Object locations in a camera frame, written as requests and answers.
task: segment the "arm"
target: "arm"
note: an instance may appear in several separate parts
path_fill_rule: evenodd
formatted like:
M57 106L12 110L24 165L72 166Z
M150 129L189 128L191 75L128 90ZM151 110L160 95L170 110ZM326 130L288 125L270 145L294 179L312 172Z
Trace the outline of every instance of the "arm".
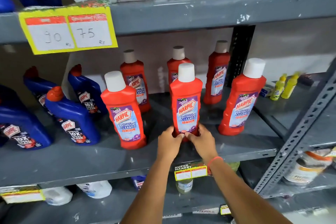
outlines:
M202 124L199 124L199 134L197 137L185 133L195 145L204 163L208 165L210 160L218 156L215 139ZM209 168L238 224L291 224L254 192L222 159L213 160Z
M183 134L172 136L174 127L169 127L158 139L157 158L140 191L128 208L120 224L162 223L170 165L179 152Z

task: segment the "red bottle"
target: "red bottle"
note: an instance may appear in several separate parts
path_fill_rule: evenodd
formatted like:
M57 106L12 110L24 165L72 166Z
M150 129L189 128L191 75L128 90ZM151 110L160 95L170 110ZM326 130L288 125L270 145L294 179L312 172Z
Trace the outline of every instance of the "red bottle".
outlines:
M121 147L134 150L146 145L146 136L137 102L137 91L125 84L120 71L105 74L107 89L101 94L113 122L115 131L119 134Z
M262 76L264 68L264 60L248 59L244 72L232 80L231 93L218 128L222 135L234 136L244 130L254 103L266 84L266 78Z
M195 78L194 64L178 66L178 79L170 84L175 135L185 132L198 134L202 86L203 82Z
M226 70L230 61L230 54L227 49L227 41L217 41L215 51L209 56L207 83L203 99L203 102L207 105L216 104L222 100Z
M179 73L179 64L191 63L190 59L184 56L183 46L173 47L173 58L167 61L168 66L168 83L169 85L177 79Z
M144 63L137 60L134 50L124 51L125 62L120 70L124 75L126 85L136 89L136 99L141 112L147 112L151 108L148 100L148 88L145 77Z

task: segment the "blue bottle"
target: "blue bottle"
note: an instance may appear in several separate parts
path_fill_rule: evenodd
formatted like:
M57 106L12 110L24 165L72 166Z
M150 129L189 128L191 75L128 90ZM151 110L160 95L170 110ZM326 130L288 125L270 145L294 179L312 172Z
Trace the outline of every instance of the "blue bottle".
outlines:
M93 145L99 142L100 134L86 108L67 99L60 86L49 90L45 104L76 144Z
M70 70L68 81L79 101L94 120L108 113L106 105L100 97L102 92L99 84L82 75L82 66L80 64L75 65Z
M10 13L14 11L14 3L11 0L0 0L0 13Z
M29 68L23 75L23 83L31 91L35 99L42 105L43 109L52 117L53 113L45 106L45 97L49 90L56 86L56 83L39 77L36 66Z
M31 114L21 102L15 91L0 86L0 130L9 139L26 150L37 150L52 144L37 117Z
M139 190L141 189L142 185L145 182L147 175L138 175L138 176L132 176L131 179L133 181L134 187Z

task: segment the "hand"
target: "hand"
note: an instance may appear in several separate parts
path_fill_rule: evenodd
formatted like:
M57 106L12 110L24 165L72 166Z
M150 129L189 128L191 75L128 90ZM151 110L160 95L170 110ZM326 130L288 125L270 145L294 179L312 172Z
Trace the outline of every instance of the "hand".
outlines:
M174 126L170 126L167 130L163 131L159 136L157 146L157 159L164 159L164 161L173 162L179 153L180 145L184 134L179 134L176 138L172 136Z
M210 160L218 156L215 139L211 132L200 123L198 124L198 131L199 136L195 136L189 132L186 132L184 135L192 141L204 164L207 165Z

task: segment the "small yellow bottle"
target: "small yellow bottle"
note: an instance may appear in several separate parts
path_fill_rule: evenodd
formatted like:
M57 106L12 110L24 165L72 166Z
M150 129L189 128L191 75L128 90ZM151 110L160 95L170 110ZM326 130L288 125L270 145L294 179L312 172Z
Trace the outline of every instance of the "small yellow bottle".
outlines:
M283 90L283 93L281 94L282 98L288 99L291 96L295 86L297 85L298 78L299 78L299 73L296 72L292 75L290 79L288 79L287 85L285 89Z
M285 87L285 83L286 83L286 76L287 74L283 74L279 81L276 82L274 90L272 95L269 97L271 100L278 100L280 97L280 94L282 93L282 91L284 90Z

